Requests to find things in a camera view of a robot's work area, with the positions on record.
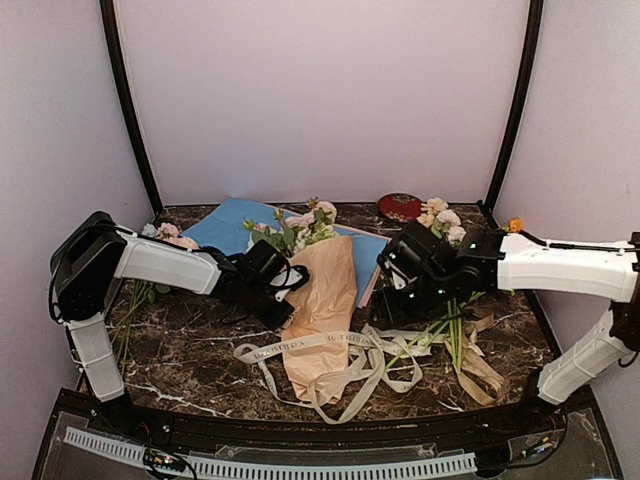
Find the white flower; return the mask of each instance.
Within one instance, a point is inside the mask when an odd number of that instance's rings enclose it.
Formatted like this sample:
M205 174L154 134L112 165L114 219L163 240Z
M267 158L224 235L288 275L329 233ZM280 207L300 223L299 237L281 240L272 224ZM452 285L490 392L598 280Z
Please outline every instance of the white flower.
M302 250L304 250L305 248L307 248L307 244L305 243L304 240L300 240L297 239L296 240L296 244L293 247L293 253L300 253Z
M271 232L271 227L266 223L258 223L255 227L253 227L253 229L256 232L265 232L266 230L269 230L269 232Z
M427 200L427 203L423 203L421 210L423 212L437 215L440 212L444 212L447 208L449 208L449 204L441 198L436 197L430 198L429 200Z
M318 202L316 206L313 208L314 210L322 210L331 223L336 221L336 217L338 216L338 209L331 202Z
M286 223L289 228L306 228L310 222L309 217L305 215L286 218L284 223Z
M155 238L158 236L158 229L150 223L147 223L140 233L145 237Z
M462 227L451 227L451 229L449 230L449 234L447 235L447 240L449 240L449 243L461 242L466 233L466 230Z
M448 224L450 227L460 226L460 217L458 217L453 210L444 210L440 212L436 217L436 220L442 224Z
M429 228L433 225L433 221L435 220L435 216L431 213L423 213L418 217L418 221L423 224L425 227Z

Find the white enclosure wall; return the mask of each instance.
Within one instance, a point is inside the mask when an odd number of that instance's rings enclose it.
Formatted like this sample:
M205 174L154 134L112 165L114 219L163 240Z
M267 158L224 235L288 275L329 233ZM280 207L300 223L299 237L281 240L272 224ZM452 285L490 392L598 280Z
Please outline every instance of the white enclosure wall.
M545 2L538 53L498 219L547 238L628 240L640 230L640 3ZM540 296L568 348L608 302ZM640 364L594 385L626 478L640 478Z
M118 1L163 201L484 198L528 4Z
M49 257L94 210L152 218L94 0L0 2L0 477L31 477L77 372L47 312Z

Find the pink rose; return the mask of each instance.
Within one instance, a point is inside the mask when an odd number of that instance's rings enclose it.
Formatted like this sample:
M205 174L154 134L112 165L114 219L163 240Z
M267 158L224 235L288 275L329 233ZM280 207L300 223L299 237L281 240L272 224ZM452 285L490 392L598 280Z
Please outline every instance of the pink rose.
M167 237L175 238L180 235L180 231L178 230L178 227L172 225L171 223L163 223L158 229L158 234L163 239Z
M189 237L169 237L165 239L165 242L172 243L173 245L178 245L183 248L190 248L192 250L197 250L200 246L196 243L193 238Z
M435 218L436 217L434 217L430 213L423 213L418 217L418 221L425 227L429 228L431 225L433 225L433 221L435 220Z

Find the brown wrapping paper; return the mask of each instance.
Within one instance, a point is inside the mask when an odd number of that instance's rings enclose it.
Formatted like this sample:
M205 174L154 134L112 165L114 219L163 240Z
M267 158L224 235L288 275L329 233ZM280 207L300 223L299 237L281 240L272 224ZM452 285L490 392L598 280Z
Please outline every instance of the brown wrapping paper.
M282 331L282 340L336 331L348 331L358 296L353 263L353 238L334 237L311 245L291 259L291 265L304 265L311 279L297 292L287 295L296 309L291 324ZM307 386L320 375L342 372L349 363L347 342L332 343L282 354L284 368L296 396L310 401ZM342 396L342 388L332 403Z

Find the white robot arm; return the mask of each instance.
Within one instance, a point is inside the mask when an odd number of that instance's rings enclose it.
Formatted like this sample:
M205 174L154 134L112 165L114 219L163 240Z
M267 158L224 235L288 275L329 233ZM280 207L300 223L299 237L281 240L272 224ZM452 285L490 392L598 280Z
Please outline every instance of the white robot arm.
M237 303L273 330L293 314L285 301L305 284L304 267L290 267L267 242L246 254L225 256L213 247L197 251L137 235L106 213L91 215L51 259L52 317L71 340L74 361L101 402L125 393L105 326L105 298L113 281L162 283Z
M374 300L384 302L377 311L409 323L446 300L464 301L473 291L539 289L611 299L611 308L580 341L536 373L535 395L557 406L609 365L640 350L639 247L637 233L631 242L569 243L490 231L467 233L456 250L414 222L379 256L394 285Z

